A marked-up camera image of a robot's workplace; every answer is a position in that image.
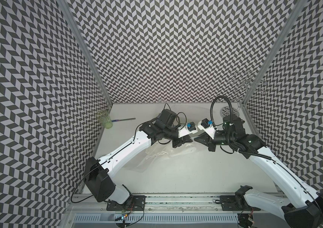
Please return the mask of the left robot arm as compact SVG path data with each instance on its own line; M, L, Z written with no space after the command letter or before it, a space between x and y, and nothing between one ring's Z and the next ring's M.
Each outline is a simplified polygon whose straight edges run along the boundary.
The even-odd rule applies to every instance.
M85 185L97 202L111 200L122 205L132 198L131 192L124 185L115 184L112 178L140 152L162 139L171 141L173 148L192 142L190 134L197 132L196 124L175 126L177 118L177 113L164 109L157 117L140 124L134 136L113 152L86 161Z

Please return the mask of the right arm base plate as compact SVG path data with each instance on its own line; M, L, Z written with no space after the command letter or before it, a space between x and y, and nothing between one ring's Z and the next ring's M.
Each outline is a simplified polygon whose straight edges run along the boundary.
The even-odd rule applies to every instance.
M243 196L221 195L219 201L223 211L244 211L251 210Z

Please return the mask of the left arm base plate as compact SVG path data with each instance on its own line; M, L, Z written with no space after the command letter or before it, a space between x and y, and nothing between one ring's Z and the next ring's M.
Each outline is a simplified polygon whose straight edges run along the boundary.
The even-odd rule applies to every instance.
M146 203L145 195L132 195L123 204L109 200L107 202L107 211L144 211Z

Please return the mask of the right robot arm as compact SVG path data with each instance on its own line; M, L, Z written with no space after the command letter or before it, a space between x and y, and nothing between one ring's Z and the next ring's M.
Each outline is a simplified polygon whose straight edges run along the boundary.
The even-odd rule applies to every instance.
M224 118L223 129L217 130L211 120L198 123L200 134L195 140L215 151L228 145L260 167L283 191L281 199L262 193L251 186L241 186L235 192L237 210L261 209L285 220L291 228L317 228L323 224L323 192L320 193L288 169L256 135L246 134L243 120L237 116Z

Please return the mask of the clear plastic vacuum bag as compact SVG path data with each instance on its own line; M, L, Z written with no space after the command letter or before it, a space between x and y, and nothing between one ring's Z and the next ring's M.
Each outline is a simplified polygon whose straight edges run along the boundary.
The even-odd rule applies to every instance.
M178 129L186 127L189 122L197 123L204 118L209 118L209 104L174 104L173 106L177 113L173 126ZM138 154L130 163L130 169L143 173L161 162L186 158L205 149L195 141L173 148L170 140L162 140Z

